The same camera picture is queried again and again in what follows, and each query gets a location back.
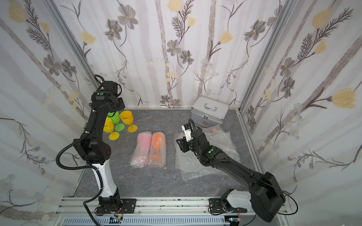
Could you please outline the green plastic wine glass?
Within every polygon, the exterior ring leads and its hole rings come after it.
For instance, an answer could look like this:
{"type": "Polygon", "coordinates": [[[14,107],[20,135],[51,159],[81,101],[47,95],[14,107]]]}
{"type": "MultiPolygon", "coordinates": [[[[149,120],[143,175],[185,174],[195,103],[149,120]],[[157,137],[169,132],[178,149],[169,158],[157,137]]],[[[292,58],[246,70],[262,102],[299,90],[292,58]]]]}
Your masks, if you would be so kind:
{"type": "Polygon", "coordinates": [[[120,123],[121,119],[119,112],[108,113],[107,117],[110,118],[111,121],[113,122],[115,126],[115,131],[121,132],[124,130],[125,126],[122,123],[120,123]]]}

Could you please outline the amber glass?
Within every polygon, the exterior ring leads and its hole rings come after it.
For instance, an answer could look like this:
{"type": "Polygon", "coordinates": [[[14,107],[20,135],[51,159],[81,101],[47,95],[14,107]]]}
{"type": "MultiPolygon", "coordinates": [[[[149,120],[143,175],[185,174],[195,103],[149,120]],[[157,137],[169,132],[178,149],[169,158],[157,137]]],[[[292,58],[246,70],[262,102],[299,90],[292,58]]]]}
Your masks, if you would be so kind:
{"type": "Polygon", "coordinates": [[[134,125],[134,117],[131,111],[123,111],[120,113],[120,119],[122,122],[128,126],[128,132],[134,133],[137,131],[138,127],[134,125]]]}

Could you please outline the yellow glass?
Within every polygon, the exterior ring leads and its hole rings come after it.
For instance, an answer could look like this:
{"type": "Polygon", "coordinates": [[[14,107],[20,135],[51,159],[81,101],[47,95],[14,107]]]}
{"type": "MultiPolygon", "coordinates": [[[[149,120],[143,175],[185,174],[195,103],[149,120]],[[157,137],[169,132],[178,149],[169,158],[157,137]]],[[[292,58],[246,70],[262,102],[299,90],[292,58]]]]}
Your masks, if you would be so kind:
{"type": "Polygon", "coordinates": [[[114,123],[112,122],[112,120],[110,118],[106,118],[106,121],[105,121],[105,124],[104,124],[104,128],[103,128],[103,131],[105,133],[108,133],[109,134],[109,139],[111,141],[115,141],[119,138],[119,133],[118,132],[114,132],[115,130],[115,125],[114,123]]]}

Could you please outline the orange glass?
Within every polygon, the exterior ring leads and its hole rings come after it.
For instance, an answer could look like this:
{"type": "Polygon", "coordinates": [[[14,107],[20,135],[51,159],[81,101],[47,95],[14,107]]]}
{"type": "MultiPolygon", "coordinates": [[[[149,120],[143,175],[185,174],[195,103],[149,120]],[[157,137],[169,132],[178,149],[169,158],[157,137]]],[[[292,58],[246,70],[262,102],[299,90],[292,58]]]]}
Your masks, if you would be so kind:
{"type": "Polygon", "coordinates": [[[164,167],[166,164],[166,136],[162,132],[152,135],[148,166],[164,167]]]}

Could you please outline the pink glass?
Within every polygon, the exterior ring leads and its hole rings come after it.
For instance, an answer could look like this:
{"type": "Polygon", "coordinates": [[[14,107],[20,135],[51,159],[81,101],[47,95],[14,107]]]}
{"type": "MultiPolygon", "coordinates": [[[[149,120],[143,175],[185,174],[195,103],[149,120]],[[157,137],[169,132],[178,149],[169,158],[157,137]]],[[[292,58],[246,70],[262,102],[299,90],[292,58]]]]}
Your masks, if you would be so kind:
{"type": "Polygon", "coordinates": [[[150,131],[142,132],[137,136],[137,145],[130,165],[134,168],[143,168],[148,165],[152,133],[150,131]]]}

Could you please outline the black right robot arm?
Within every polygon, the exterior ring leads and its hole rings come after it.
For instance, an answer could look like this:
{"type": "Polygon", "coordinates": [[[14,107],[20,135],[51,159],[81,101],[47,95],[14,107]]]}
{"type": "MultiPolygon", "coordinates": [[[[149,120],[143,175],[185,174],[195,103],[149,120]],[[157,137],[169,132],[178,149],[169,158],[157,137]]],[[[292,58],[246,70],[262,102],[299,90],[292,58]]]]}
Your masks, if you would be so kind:
{"type": "Polygon", "coordinates": [[[182,152],[192,151],[201,165],[221,170],[248,187],[251,207],[264,221],[271,222],[286,201],[276,178],[269,172],[249,169],[229,157],[222,149],[210,145],[202,129],[182,126],[185,136],[176,143],[182,152]]]}

